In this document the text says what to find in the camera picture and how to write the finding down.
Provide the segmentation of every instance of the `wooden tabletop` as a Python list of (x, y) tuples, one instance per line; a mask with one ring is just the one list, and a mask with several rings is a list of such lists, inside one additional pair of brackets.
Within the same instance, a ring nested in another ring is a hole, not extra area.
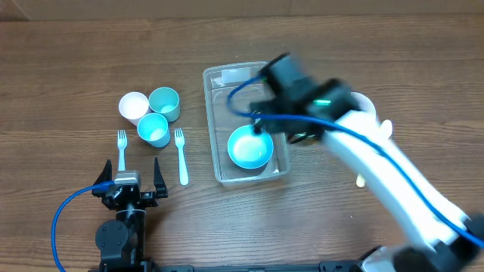
[[(340, 77), (391, 119), (395, 142), (466, 212), (484, 211), (484, 16), (342, 16), (0, 23), (0, 271), (55, 271), (51, 221), (71, 193), (127, 167), (152, 188), (154, 157), (169, 198), (147, 210), (147, 256), (195, 266), (304, 264), (357, 258), (405, 241), (392, 216), (324, 148), (290, 147), (284, 178), (230, 189), (215, 180), (202, 72), (295, 51), (319, 80)], [(181, 97), (191, 184), (174, 141), (143, 142), (118, 113), (127, 92)], [(68, 271), (98, 265), (95, 231), (114, 218), (92, 195), (60, 217)], [(484, 261), (469, 271), (484, 269)]]

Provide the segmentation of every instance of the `light blue plastic fork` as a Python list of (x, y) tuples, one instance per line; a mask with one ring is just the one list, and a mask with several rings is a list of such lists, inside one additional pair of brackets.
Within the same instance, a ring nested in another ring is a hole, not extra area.
[(120, 130), (118, 131), (118, 149), (119, 149), (119, 163), (118, 163), (118, 171), (125, 171), (126, 170), (126, 163), (124, 162), (124, 150), (128, 146), (128, 135), (126, 135), (126, 131)]

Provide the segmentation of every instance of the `fork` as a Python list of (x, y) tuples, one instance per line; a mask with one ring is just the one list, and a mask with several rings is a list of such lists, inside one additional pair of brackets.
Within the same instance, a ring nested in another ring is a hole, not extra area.
[(175, 128), (175, 145), (178, 148), (178, 168), (180, 169), (180, 184), (188, 185), (188, 170), (183, 154), (183, 147), (185, 146), (185, 136), (181, 128)]
[(124, 150), (128, 146), (128, 136), (126, 135), (126, 131), (120, 130), (118, 131), (118, 149), (119, 149), (119, 164), (118, 164), (118, 171), (125, 171), (126, 164), (124, 162)]

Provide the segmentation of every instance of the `wood grain surface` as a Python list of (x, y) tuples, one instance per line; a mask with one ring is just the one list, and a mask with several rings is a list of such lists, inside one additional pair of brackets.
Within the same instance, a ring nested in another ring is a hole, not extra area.
[[(357, 258), (405, 239), (377, 199), (322, 147), (290, 148), (284, 178), (227, 188), (214, 177), (202, 72), (298, 52), (320, 80), (369, 96), (394, 140), (440, 192), (484, 210), (484, 16), (338, 16), (0, 23), (0, 271), (55, 271), (57, 207), (91, 185), (116, 130), (127, 168), (152, 187), (160, 159), (169, 198), (147, 214), (147, 255), (160, 264), (303, 264)], [(174, 142), (144, 143), (119, 114), (129, 91), (179, 91), (191, 184)], [(114, 213), (91, 195), (57, 226), (68, 271), (99, 262), (95, 231)], [(469, 271), (484, 270), (480, 259)]]

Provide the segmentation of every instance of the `teal cup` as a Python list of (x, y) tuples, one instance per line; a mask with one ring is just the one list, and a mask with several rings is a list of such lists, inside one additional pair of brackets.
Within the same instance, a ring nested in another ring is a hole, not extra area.
[(148, 113), (138, 123), (138, 135), (154, 147), (169, 143), (168, 121), (159, 113)]

